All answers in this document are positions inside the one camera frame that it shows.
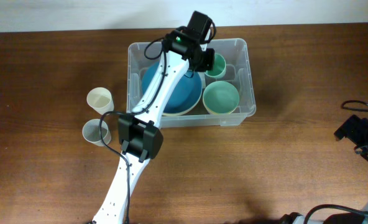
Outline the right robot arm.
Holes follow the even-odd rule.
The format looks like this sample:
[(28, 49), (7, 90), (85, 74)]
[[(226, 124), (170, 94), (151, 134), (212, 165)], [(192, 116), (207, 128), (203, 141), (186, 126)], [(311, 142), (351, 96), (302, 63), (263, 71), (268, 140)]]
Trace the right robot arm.
[[(350, 116), (334, 132), (335, 138), (339, 141), (343, 138), (349, 139), (354, 143), (354, 152), (368, 162), (368, 119), (359, 118), (356, 115)], [(334, 209), (341, 213), (330, 215), (325, 220), (313, 220), (311, 216), (319, 210)], [(312, 208), (306, 215), (297, 212), (285, 214), (279, 221), (284, 224), (324, 224), (324, 223), (368, 223), (368, 202), (360, 209), (345, 207), (343, 205), (322, 204)]]

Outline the beige bowl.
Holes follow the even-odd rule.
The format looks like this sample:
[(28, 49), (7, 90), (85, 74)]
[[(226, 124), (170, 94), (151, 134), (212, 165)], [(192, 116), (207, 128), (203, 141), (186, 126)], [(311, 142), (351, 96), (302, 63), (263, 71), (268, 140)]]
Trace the beige bowl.
[(181, 116), (181, 115), (187, 114), (199, 103), (199, 101), (200, 101), (200, 98), (191, 107), (189, 107), (186, 110), (182, 110), (179, 113), (163, 113), (163, 116)]

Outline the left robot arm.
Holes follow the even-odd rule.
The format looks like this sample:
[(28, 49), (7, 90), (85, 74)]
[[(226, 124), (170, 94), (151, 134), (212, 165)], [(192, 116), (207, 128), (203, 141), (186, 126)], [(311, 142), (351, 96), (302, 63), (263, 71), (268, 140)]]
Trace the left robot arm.
[(119, 165), (92, 223), (130, 222), (131, 194), (141, 173), (156, 157), (163, 143), (160, 122), (167, 102), (187, 71), (212, 69), (214, 49), (206, 48), (206, 44), (215, 35), (213, 20), (194, 11), (187, 26), (180, 26), (159, 38), (161, 51), (156, 56), (159, 64), (143, 97), (130, 112), (114, 112), (119, 117)]

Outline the mint green cup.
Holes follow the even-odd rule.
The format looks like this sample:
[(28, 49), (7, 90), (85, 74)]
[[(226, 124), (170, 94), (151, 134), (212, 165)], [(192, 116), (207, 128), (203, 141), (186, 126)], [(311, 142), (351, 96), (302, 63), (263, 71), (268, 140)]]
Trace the mint green cup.
[(205, 75), (211, 78), (219, 79), (226, 74), (226, 61), (221, 54), (214, 54), (214, 64), (211, 70), (205, 72)]

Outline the dark blue bowl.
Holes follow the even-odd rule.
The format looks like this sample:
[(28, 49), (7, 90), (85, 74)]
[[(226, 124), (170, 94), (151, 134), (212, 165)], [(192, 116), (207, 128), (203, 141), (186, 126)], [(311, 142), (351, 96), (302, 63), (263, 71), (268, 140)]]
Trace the dark blue bowl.
[(164, 113), (179, 113), (191, 107), (202, 94), (202, 81), (198, 72), (188, 71), (176, 85)]

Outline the mint green small bowl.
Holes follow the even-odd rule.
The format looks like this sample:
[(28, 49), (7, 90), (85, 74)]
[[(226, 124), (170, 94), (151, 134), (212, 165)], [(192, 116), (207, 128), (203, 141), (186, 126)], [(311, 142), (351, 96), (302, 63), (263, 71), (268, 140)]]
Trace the mint green small bowl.
[(203, 92), (203, 101), (215, 100), (215, 101), (238, 101), (240, 102), (240, 96), (237, 88), (226, 81), (215, 81), (206, 86)]

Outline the yellow small bowl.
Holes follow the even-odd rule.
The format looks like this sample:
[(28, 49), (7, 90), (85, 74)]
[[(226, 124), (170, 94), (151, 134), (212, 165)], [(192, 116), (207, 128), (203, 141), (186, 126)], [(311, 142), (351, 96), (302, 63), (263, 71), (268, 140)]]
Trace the yellow small bowl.
[(209, 114), (231, 114), (238, 107), (238, 101), (215, 101), (206, 100), (203, 101), (203, 106)]

